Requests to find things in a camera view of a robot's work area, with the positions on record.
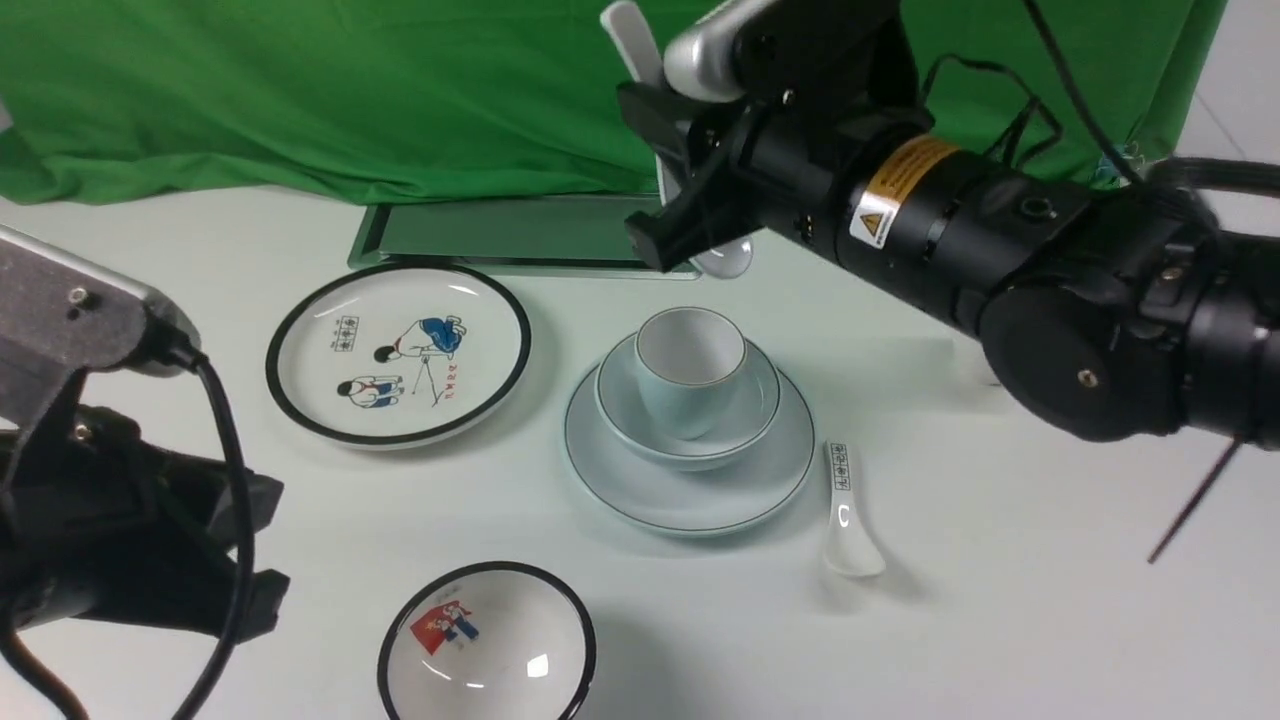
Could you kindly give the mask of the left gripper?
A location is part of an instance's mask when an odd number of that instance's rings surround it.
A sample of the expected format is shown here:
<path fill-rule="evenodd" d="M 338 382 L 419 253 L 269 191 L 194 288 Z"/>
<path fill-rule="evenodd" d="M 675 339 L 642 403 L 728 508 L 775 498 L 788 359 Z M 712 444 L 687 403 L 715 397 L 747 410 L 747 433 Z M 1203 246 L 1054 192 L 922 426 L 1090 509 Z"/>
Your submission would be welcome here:
<path fill-rule="evenodd" d="M 151 445 L 140 425 L 83 406 L 40 498 L 3 510 L 3 618 L 220 635 L 238 577 L 221 460 Z"/>

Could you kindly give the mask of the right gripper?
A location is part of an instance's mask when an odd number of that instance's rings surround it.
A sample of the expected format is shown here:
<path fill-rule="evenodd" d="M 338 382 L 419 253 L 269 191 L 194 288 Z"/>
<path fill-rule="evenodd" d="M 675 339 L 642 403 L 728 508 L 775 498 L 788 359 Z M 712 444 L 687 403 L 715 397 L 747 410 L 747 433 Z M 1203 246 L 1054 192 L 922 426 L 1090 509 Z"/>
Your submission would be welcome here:
<path fill-rule="evenodd" d="M 749 20 L 732 60 L 745 95 L 731 104 L 617 87 L 663 182 L 660 210 L 625 222 L 635 254 L 662 273 L 744 273 L 768 229 L 827 261 L 882 260 L 850 225 L 874 172 L 931 126 L 904 22 Z"/>

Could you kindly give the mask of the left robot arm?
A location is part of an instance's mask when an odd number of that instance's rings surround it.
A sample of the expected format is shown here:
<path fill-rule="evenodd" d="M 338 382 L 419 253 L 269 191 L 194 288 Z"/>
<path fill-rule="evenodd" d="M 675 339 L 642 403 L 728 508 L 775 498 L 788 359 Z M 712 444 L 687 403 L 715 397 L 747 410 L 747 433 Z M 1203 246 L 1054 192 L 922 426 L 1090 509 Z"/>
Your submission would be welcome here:
<path fill-rule="evenodd" d="M 151 445 L 127 415 L 72 401 L 3 432 L 3 659 L 65 719 L 88 714 L 24 630 L 79 619 L 214 638 L 175 711 L 192 719 L 234 650 L 276 626 L 289 579 L 243 543 L 284 486 L 244 465 L 225 404 L 214 416 L 224 460 Z"/>

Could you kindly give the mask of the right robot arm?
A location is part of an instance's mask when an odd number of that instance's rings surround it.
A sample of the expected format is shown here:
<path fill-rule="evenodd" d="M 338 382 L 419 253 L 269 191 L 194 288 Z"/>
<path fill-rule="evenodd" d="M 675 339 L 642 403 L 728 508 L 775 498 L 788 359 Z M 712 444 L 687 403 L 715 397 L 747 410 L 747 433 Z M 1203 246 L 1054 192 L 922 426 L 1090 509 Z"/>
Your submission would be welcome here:
<path fill-rule="evenodd" d="M 897 17 L 836 61 L 797 56 L 828 46 L 744 28 L 732 102 L 620 85 L 623 123 L 684 181 L 626 222 L 649 268 L 773 231 L 977 341 L 1075 437 L 1192 427 L 1277 448 L 1275 242 L 1230 242 L 1149 186 L 1037 179 L 937 138 Z"/>

